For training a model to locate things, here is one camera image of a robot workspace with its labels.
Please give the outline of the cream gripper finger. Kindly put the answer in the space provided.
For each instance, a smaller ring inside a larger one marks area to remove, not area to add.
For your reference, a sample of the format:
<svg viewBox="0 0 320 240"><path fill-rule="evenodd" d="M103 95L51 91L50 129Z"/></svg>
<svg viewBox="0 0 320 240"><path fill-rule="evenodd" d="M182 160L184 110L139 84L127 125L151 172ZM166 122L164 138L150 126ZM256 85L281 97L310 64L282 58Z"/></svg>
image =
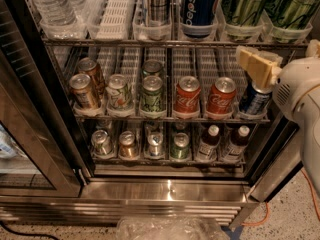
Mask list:
<svg viewBox="0 0 320 240"><path fill-rule="evenodd" d="M306 50L307 57L320 58L320 41L312 39Z"/></svg>
<svg viewBox="0 0 320 240"><path fill-rule="evenodd" d="M275 84L281 72L282 60L282 57L272 52L245 46L236 48L237 63L258 88L270 88Z"/></svg>

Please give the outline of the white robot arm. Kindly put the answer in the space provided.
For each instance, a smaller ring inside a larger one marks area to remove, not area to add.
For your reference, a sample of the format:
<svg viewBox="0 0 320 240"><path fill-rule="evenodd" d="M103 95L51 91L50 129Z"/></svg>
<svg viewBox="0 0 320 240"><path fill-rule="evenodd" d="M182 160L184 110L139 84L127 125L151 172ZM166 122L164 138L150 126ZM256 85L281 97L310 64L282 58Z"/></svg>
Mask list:
<svg viewBox="0 0 320 240"><path fill-rule="evenodd" d="M320 58L313 40L309 57L292 60L271 52L239 45L236 61L260 88L272 88L272 99L284 116L303 132L301 160L317 194L320 194Z"/></svg>

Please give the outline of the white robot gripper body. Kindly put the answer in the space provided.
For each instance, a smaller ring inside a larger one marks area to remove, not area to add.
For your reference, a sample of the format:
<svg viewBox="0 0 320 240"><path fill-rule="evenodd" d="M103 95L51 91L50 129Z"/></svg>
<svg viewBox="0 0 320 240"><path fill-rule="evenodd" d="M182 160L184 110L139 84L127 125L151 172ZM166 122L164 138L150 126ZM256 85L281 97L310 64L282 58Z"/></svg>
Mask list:
<svg viewBox="0 0 320 240"><path fill-rule="evenodd" d="M293 60L279 73L273 90L273 100L284 116L294 122L302 104L310 99L320 106L320 59L307 57Z"/></svg>

